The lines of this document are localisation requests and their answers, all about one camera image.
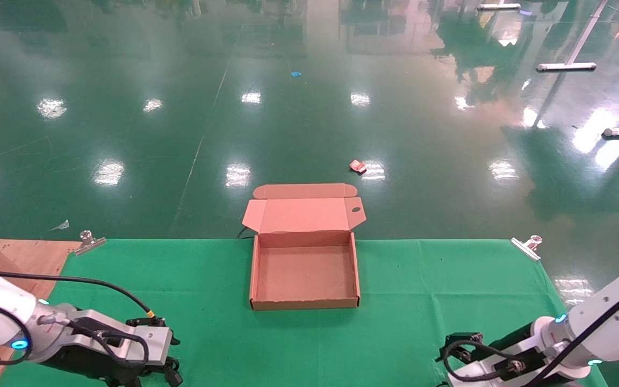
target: open cardboard box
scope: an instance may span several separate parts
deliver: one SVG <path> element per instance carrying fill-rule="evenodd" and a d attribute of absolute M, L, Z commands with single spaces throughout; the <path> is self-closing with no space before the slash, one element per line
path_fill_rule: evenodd
<path fill-rule="evenodd" d="M 352 228 L 366 220 L 349 184 L 263 185 L 243 225 L 258 232 L 250 305 L 274 309 L 356 308 L 359 278 Z"/>

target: box lid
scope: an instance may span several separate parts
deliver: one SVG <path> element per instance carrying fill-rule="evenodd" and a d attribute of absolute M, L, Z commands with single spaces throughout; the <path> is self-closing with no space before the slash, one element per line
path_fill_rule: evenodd
<path fill-rule="evenodd" d="M 350 184 L 268 184 L 253 192 L 243 225 L 258 233 L 349 231 L 366 220 Z"/>

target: green tablecloth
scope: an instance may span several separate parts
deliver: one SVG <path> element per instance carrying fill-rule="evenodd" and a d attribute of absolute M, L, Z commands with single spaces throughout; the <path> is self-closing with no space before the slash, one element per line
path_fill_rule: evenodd
<path fill-rule="evenodd" d="M 183 387 L 434 387 L 445 335 L 485 342 L 565 308 L 546 273 L 508 240 L 364 240 L 358 309 L 250 310 L 251 240 L 110 240 L 71 256 L 62 274 L 95 277 L 141 297 L 182 341 Z M 49 299 L 124 320 L 142 311 L 99 286 L 59 282 Z M 23 363 L 0 387 L 103 385 Z M 147 386 L 167 387 L 162 375 Z M 582 381 L 602 387 L 599 370 Z"/>

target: green epoxy floor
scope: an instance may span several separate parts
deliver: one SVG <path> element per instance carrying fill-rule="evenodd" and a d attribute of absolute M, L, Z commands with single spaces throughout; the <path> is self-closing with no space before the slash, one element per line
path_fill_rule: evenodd
<path fill-rule="evenodd" d="M 542 74 L 596 1 L 520 2 L 0 0 L 0 238 L 234 238 L 253 188 L 346 182 L 358 238 L 538 234 L 579 302 L 619 274 L 619 3 Z"/>

